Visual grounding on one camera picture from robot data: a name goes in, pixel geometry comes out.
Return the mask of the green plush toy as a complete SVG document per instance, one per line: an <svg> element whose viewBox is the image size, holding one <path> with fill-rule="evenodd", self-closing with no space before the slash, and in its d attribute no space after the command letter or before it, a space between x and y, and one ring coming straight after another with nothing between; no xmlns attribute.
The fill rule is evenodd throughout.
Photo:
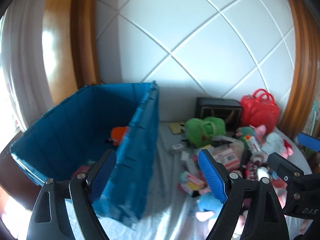
<svg viewBox="0 0 320 240"><path fill-rule="evenodd" d="M195 148L200 148L211 143L215 136L225 136L225 122L216 117L204 119L191 118L184 124L185 137Z"/></svg>

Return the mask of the wooden headboard frame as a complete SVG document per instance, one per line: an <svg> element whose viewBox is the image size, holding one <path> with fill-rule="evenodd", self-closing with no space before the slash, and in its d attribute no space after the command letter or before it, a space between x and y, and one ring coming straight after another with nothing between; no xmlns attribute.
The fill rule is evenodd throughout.
<svg viewBox="0 0 320 240"><path fill-rule="evenodd" d="M42 50L53 104L101 82L95 40L95 0L46 0Z"/></svg>

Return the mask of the blue plastic storage crate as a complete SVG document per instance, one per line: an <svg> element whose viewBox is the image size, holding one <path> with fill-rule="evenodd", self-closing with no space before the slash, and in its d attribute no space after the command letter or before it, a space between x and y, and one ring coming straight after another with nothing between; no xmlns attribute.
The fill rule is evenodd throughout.
<svg viewBox="0 0 320 240"><path fill-rule="evenodd" d="M152 83L86 86L49 110L11 145L10 153L38 185L75 176L112 149L116 165L93 204L100 217L132 226L143 217L157 152L159 90ZM127 126L114 146L111 130Z"/></svg>

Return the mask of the red plastic handbag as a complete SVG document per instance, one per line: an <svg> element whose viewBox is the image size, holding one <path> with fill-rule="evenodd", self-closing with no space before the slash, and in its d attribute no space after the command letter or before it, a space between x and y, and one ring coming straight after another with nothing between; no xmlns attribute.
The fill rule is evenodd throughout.
<svg viewBox="0 0 320 240"><path fill-rule="evenodd" d="M257 89L253 94L243 96L240 106L242 107L241 126L265 125L266 133L273 131L280 116L280 108L271 93L262 88Z"/></svg>

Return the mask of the orange plush toy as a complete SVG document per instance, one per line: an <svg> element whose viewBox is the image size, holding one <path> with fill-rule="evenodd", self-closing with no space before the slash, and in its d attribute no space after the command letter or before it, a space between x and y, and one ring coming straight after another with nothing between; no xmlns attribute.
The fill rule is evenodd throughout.
<svg viewBox="0 0 320 240"><path fill-rule="evenodd" d="M109 141L111 141L114 146L118 146L121 143L124 135L126 134L127 129L127 126L113 128L110 133Z"/></svg>

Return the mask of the white curtain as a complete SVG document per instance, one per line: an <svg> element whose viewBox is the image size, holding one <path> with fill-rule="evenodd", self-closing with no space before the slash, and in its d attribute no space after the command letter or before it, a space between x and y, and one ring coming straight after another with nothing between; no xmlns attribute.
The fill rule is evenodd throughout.
<svg viewBox="0 0 320 240"><path fill-rule="evenodd" d="M13 0L4 13L1 65L22 131L53 107L42 48L45 3Z"/></svg>

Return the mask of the black box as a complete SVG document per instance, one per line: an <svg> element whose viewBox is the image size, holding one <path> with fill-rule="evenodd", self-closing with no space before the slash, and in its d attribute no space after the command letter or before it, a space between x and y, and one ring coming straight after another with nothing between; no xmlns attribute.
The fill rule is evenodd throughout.
<svg viewBox="0 0 320 240"><path fill-rule="evenodd" d="M238 125L242 107L234 99L197 98L195 118L216 117L222 119L226 125Z"/></svg>

